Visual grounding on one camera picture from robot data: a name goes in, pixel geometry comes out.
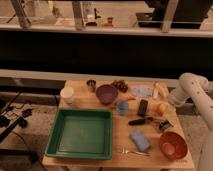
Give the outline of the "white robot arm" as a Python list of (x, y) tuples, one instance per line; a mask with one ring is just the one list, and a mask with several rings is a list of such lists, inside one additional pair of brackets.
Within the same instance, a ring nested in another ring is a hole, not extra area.
[(191, 98), (209, 129), (202, 146), (197, 171), (213, 171), (213, 99), (205, 92), (208, 84), (206, 77), (183, 73), (176, 88), (168, 95), (169, 103), (175, 107), (184, 105), (186, 100)]

